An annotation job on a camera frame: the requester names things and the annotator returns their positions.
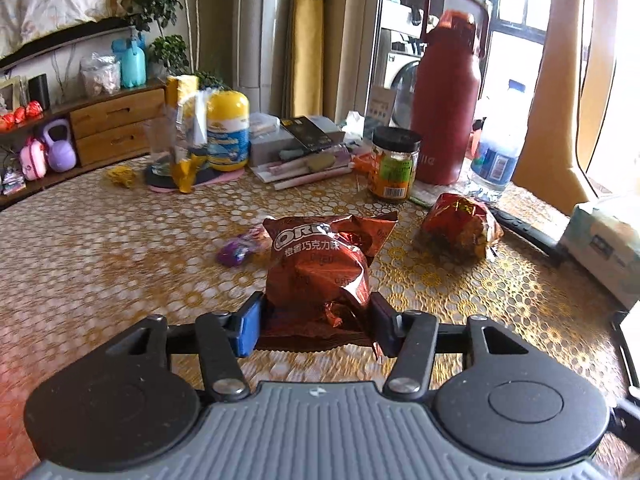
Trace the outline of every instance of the curtain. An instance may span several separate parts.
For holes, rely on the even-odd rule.
[[[358,98],[362,92],[359,77],[370,61],[375,13],[375,9],[373,14],[367,11],[367,0],[324,0],[322,112],[336,123],[350,110],[364,115],[364,98]]]
[[[581,0],[552,0],[527,138],[513,182],[571,215],[596,198],[578,167],[576,130]]]
[[[292,0],[290,115],[322,114],[324,0]]]

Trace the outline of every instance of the picture frame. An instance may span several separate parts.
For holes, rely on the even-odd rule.
[[[15,112],[21,106],[20,94],[20,77],[16,76],[0,80],[0,96],[2,96],[4,106],[8,112]]]

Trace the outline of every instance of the purple kettlebell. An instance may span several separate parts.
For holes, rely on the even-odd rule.
[[[51,137],[49,137],[49,130],[56,126],[64,126],[66,128],[66,139],[56,141],[51,140]],[[44,127],[44,130],[42,131],[42,138],[49,147],[47,161],[49,162],[49,167],[53,171],[63,173],[63,171],[68,171],[76,165],[76,152],[74,151],[74,147],[71,145],[71,126],[69,125],[69,121],[66,119],[56,119],[55,121],[51,121]]]

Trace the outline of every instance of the glass jar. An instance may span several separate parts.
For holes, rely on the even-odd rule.
[[[411,130],[379,126],[373,133],[369,190],[385,202],[409,198],[421,137]]]

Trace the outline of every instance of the plastic water bottle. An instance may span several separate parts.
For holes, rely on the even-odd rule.
[[[526,86],[511,79],[503,99],[484,121],[471,163],[466,194],[483,202],[496,202],[510,183],[527,135],[529,101]]]

